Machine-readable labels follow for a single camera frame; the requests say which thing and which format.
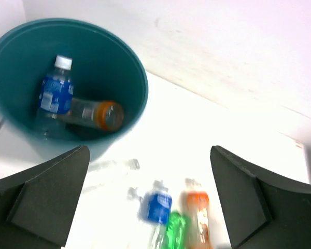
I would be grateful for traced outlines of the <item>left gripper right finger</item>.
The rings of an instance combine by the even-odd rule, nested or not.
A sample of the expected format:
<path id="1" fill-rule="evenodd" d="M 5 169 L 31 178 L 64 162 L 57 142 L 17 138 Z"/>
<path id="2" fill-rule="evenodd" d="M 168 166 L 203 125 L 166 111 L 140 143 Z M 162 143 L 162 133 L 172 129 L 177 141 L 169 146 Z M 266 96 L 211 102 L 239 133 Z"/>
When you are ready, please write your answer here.
<path id="1" fill-rule="evenodd" d="M 311 248 L 311 185 L 221 146 L 210 162 L 231 248 Z"/>

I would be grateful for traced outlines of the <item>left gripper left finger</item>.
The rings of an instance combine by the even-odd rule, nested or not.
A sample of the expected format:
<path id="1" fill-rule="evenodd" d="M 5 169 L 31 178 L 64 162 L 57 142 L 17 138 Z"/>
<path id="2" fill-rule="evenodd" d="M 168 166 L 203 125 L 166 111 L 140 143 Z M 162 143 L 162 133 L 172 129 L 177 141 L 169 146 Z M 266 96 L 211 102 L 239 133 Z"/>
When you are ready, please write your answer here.
<path id="1" fill-rule="evenodd" d="M 64 247 L 89 162 L 78 146 L 0 179 L 0 248 Z"/>

